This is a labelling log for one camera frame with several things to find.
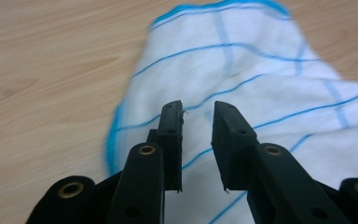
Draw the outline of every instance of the blue towel edge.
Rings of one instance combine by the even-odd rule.
[[[178,12],[181,11],[185,11],[185,10],[189,10],[189,9],[206,9],[206,8],[217,8],[217,7],[223,7],[229,4],[233,4],[233,3],[260,3],[260,4],[264,4],[268,7],[271,7],[277,11],[279,11],[280,13],[282,13],[284,16],[290,16],[290,12],[289,10],[287,10],[286,7],[284,7],[283,5],[281,5],[280,3],[271,1],[271,0],[225,0],[225,1],[221,1],[218,3],[212,3],[212,4],[206,4],[206,5],[179,5],[177,7],[174,7],[171,11],[157,17],[153,22],[152,25],[159,22],[159,21],[164,21],[166,19],[168,19],[169,17],[175,15]]]

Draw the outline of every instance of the light wooden surface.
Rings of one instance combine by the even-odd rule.
[[[358,1],[282,2],[321,57],[358,80]],[[106,178],[104,139],[147,27],[180,3],[0,1],[0,223],[25,222],[63,177]]]

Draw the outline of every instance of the wooden table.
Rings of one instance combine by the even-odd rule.
[[[358,80],[358,1],[282,2],[321,57]],[[113,109],[148,25],[178,4],[0,1],[0,223],[25,222],[63,177],[107,177]]]

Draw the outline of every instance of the white towel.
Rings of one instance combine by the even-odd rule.
[[[110,174],[175,100],[186,110],[184,191],[166,193],[165,223],[253,223],[246,192],[223,191],[214,101],[235,105],[260,143],[286,147],[314,179],[337,189],[358,177],[358,82],[342,80],[275,2],[179,6],[151,24],[107,139]]]

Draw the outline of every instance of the cloth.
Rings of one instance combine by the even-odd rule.
[[[235,105],[260,143],[286,147],[314,179],[338,189],[358,177],[358,82],[312,51],[276,2],[182,5],[151,24],[107,138],[111,175],[175,100],[186,111],[184,191],[166,192],[165,223],[254,223],[246,191],[223,191],[211,148],[215,101]]]

